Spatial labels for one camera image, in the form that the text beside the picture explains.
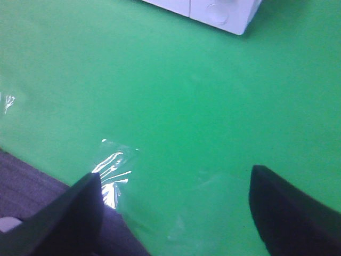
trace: white device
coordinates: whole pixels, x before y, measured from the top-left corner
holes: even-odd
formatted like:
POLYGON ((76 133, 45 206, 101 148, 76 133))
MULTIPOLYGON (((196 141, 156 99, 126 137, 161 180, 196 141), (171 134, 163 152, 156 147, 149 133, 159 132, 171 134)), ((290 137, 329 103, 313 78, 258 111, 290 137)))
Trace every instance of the white device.
POLYGON ((193 20, 241 35, 262 0, 144 0, 193 20))

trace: clear plastic wrap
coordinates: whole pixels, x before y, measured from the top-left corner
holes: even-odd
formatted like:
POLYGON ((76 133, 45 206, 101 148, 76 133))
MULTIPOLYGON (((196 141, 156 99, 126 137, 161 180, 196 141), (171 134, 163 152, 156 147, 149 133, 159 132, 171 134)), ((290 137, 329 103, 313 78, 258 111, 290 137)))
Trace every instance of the clear plastic wrap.
POLYGON ((239 251, 238 255, 254 256, 258 237, 248 217, 247 191, 247 181, 227 173, 198 172, 157 255, 218 256, 222 251, 226 255, 239 251), (243 239, 243 247, 229 242, 236 237, 243 239))
POLYGON ((103 139, 98 154, 98 163, 92 173, 100 173, 103 201, 116 209, 121 196, 120 186, 128 183, 129 175, 139 150, 103 139))
POLYGON ((15 96, 0 91, 1 115, 6 115, 9 108, 14 104, 15 96))

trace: green screen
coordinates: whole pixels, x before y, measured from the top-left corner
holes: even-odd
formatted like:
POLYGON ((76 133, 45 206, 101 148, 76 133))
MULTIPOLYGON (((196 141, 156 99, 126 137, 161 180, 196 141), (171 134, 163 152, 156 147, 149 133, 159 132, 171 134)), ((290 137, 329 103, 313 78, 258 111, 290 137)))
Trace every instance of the green screen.
POLYGON ((0 6, 0 146, 70 185, 103 139, 139 149, 119 212, 152 255, 267 255, 254 164, 341 211, 339 0, 264 0, 242 36, 142 1, 0 6))

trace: green surface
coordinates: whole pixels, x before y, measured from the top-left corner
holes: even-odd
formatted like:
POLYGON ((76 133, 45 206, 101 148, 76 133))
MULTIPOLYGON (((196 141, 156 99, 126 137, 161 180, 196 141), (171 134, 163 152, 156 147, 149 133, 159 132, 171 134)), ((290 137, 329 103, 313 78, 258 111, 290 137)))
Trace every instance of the green surface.
POLYGON ((265 164, 341 211, 341 1, 264 0, 243 36, 140 1, 0 0, 0 145, 68 184, 138 148, 120 212, 153 255, 267 255, 265 164))

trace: round button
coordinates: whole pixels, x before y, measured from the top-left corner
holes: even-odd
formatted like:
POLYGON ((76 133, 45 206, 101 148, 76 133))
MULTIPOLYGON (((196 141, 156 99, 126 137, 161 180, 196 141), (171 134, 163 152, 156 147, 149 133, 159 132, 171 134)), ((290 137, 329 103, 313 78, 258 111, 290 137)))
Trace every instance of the round button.
POLYGON ((211 4, 206 11, 211 21, 217 24, 225 24, 229 18, 228 9, 222 4, 211 4))

